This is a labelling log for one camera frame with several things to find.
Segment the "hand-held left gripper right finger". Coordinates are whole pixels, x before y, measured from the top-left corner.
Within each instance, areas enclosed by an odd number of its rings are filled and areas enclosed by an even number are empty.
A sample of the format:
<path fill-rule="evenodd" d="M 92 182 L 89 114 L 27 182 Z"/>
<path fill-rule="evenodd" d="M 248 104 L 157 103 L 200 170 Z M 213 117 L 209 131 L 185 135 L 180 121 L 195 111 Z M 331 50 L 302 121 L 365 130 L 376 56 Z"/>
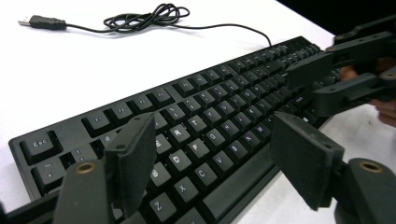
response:
<path fill-rule="evenodd" d="M 330 181 L 344 152 L 342 146 L 308 122 L 292 114 L 275 112 L 271 159 L 311 209 L 331 204 Z"/>

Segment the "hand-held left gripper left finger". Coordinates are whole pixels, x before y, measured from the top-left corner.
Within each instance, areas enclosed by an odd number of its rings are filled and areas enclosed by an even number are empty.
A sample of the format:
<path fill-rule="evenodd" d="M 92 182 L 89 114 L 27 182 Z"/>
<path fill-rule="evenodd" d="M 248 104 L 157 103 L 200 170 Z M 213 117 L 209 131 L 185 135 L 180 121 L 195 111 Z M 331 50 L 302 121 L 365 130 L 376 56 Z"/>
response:
<path fill-rule="evenodd" d="M 130 119 L 105 148 L 113 203 L 126 217 L 131 217 L 142 202 L 157 158 L 155 141 L 155 118 L 149 112 Z"/>

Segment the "black computer keyboard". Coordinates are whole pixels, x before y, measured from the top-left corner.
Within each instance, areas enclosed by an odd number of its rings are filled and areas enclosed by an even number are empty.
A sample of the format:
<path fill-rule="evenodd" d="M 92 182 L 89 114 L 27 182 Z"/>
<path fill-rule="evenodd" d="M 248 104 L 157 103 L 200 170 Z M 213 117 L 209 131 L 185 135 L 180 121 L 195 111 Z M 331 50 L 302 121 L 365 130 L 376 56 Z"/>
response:
<path fill-rule="evenodd" d="M 130 119 L 151 112 L 157 159 L 133 224 L 230 224 L 276 175 L 275 112 L 321 126 L 311 90 L 292 90 L 283 76 L 317 53 L 296 37 L 13 138 L 10 150 L 38 200 L 59 190 L 69 166 L 101 158 Z"/>

